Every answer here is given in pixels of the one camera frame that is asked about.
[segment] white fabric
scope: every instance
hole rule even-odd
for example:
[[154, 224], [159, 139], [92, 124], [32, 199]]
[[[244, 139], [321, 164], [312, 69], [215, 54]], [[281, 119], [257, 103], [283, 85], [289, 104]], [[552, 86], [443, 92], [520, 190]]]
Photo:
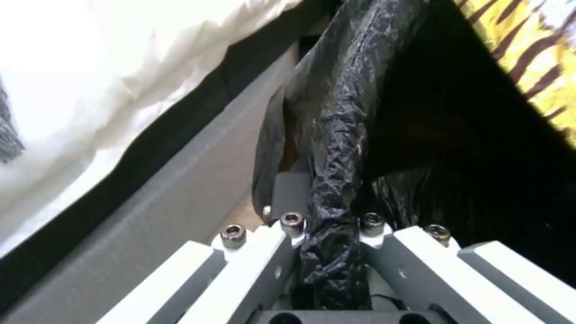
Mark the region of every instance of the white fabric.
[[0, 163], [0, 257], [112, 171], [129, 144], [301, 0], [0, 0], [0, 77], [26, 147]]

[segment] gray fabric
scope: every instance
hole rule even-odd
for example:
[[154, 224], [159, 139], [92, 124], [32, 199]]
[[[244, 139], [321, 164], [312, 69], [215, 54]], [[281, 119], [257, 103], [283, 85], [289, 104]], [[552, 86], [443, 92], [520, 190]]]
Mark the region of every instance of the gray fabric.
[[292, 46], [8, 313], [7, 323], [94, 323], [187, 240], [208, 242], [252, 181], [268, 100]]
[[24, 145], [10, 123], [11, 117], [8, 95], [0, 80], [0, 161], [3, 163], [14, 160], [24, 149]]

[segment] black fabric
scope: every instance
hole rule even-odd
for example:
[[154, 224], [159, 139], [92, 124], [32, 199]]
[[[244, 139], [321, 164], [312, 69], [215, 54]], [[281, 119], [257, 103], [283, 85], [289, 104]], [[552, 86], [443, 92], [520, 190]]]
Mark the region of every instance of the black fabric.
[[87, 195], [0, 259], [0, 314], [136, 192], [252, 80], [331, 10], [305, 0], [232, 45], [222, 64], [148, 127], [118, 166]]
[[274, 175], [298, 159], [313, 186], [297, 308], [370, 308], [363, 201], [395, 229], [439, 223], [464, 246], [500, 240], [575, 283], [565, 260], [576, 247], [576, 152], [451, 0], [343, 4], [270, 101], [256, 151], [257, 212], [270, 204]]

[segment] screw head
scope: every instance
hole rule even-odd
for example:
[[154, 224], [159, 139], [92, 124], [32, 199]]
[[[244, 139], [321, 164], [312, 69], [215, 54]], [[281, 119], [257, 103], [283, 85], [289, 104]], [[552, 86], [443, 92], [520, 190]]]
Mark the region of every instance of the screw head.
[[270, 223], [272, 217], [272, 207], [270, 205], [266, 205], [262, 208], [262, 220], [265, 224]]
[[442, 225], [430, 224], [424, 228], [424, 231], [432, 236], [436, 241], [440, 242], [443, 246], [448, 247], [452, 234]]
[[246, 228], [240, 224], [228, 225], [220, 232], [220, 238], [225, 248], [238, 249], [246, 243]]
[[384, 217], [377, 213], [366, 213], [360, 220], [360, 230], [367, 236], [376, 236], [384, 232]]
[[304, 231], [304, 217], [301, 213], [288, 212], [280, 216], [280, 225], [291, 238], [297, 238]]

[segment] black plastic bag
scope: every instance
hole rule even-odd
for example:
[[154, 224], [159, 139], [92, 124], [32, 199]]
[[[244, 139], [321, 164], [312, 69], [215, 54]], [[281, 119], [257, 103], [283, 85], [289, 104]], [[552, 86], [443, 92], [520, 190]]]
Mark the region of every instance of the black plastic bag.
[[271, 99], [252, 187], [306, 161], [298, 308], [368, 309], [354, 206], [394, 228], [500, 240], [574, 285], [576, 152], [524, 100], [450, 0], [349, 0]]

